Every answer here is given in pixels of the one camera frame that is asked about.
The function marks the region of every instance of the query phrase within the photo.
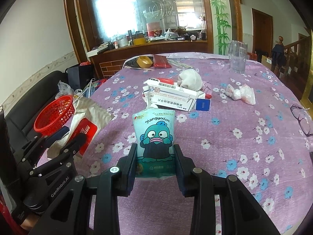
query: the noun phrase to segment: silver bolt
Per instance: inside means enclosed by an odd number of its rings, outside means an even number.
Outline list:
[[[120,170],[119,167],[116,167],[116,166],[113,166],[113,167],[110,168],[110,172],[112,172],[112,173],[116,173],[119,170]]]
[[[194,172],[194,173],[201,173],[202,172],[202,169],[201,168],[198,168],[198,167],[196,167],[196,168],[193,168],[192,169],[192,171]]]
[[[80,182],[80,181],[82,181],[84,179],[84,176],[82,176],[82,175],[77,175],[76,177],[75,177],[75,181],[76,182]]]
[[[229,175],[228,179],[232,182],[235,182],[237,180],[237,177],[235,175]]]

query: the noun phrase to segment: red plastic basket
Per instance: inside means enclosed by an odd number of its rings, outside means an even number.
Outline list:
[[[74,112],[73,97],[61,96],[40,112],[35,120],[34,130],[49,136],[59,130]]]

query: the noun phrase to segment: cartoon fish character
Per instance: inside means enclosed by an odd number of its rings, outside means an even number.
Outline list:
[[[151,125],[140,136],[140,146],[144,148],[143,162],[172,160],[169,148],[173,145],[173,136],[167,127],[167,123],[159,121],[155,125]]]

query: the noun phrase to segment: glass mug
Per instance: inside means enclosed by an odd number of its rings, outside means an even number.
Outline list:
[[[244,73],[248,44],[239,41],[231,41],[228,48],[230,67],[237,73]]]

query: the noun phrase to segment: barcode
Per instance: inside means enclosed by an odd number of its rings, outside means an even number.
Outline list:
[[[159,86],[166,86],[166,87],[170,87],[170,88],[173,88],[173,89],[176,88],[176,86],[165,84],[165,83],[159,83]]]

